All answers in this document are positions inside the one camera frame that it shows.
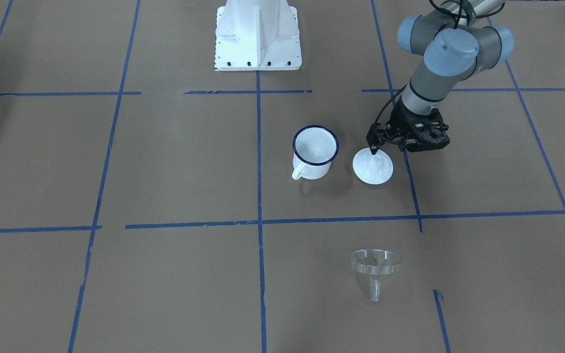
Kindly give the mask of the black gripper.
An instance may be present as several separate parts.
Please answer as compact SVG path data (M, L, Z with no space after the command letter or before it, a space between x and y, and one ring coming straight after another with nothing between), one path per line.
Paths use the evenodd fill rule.
M410 110L401 101L398 101L394 109L392 109L388 121L385 124L381 124L379 123L379 118L381 118L388 106L390 106L390 102L383 106L368 130L366 141L371 155L376 155L380 147L385 144L397 145L400 150L405 150L405 138L408 131L405 122L405 111Z

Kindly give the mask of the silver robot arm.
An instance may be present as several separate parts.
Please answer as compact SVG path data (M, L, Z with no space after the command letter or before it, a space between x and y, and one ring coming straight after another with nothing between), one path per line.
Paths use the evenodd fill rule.
M409 152L440 150L449 145L449 126L439 105L457 85L496 67L511 55L514 37L504 26L475 23L504 9L503 0L431 1L430 14L407 17L399 26L399 47L422 57L414 73L389 103L385 123L375 119L366 139L371 154L386 144Z

